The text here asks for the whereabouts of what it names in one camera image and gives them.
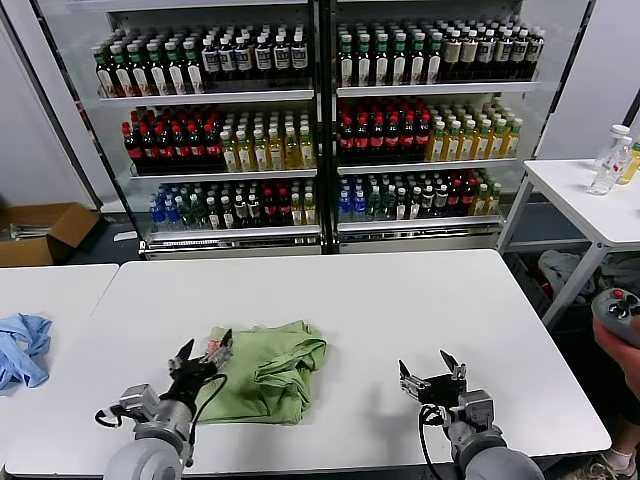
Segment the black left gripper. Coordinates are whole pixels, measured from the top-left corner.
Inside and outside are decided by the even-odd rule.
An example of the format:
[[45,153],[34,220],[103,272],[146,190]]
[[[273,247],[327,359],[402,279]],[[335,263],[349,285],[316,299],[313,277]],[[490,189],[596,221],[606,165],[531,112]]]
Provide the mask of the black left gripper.
[[200,389],[218,373],[215,364],[224,364],[233,355],[233,331],[228,329],[219,339],[210,339],[200,362],[190,360],[194,340],[190,339],[178,353],[168,360],[171,386],[165,400],[195,400]]

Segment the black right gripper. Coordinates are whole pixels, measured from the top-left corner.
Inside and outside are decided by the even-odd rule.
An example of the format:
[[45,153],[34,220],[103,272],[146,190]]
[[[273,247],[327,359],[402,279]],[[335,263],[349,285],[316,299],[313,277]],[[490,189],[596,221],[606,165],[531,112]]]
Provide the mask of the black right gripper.
[[466,364],[459,363],[452,355],[440,351],[449,374],[421,379],[410,373],[402,360],[398,361],[400,387],[407,395],[419,395],[423,405],[453,408],[459,405],[458,397],[467,391]]

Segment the person's hand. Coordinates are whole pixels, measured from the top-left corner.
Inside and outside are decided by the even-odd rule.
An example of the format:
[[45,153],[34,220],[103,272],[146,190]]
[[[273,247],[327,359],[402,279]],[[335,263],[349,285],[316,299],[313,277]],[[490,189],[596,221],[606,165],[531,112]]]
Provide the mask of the person's hand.
[[594,318],[593,332],[596,343],[613,359],[627,374],[639,374],[639,349],[620,339],[604,324]]

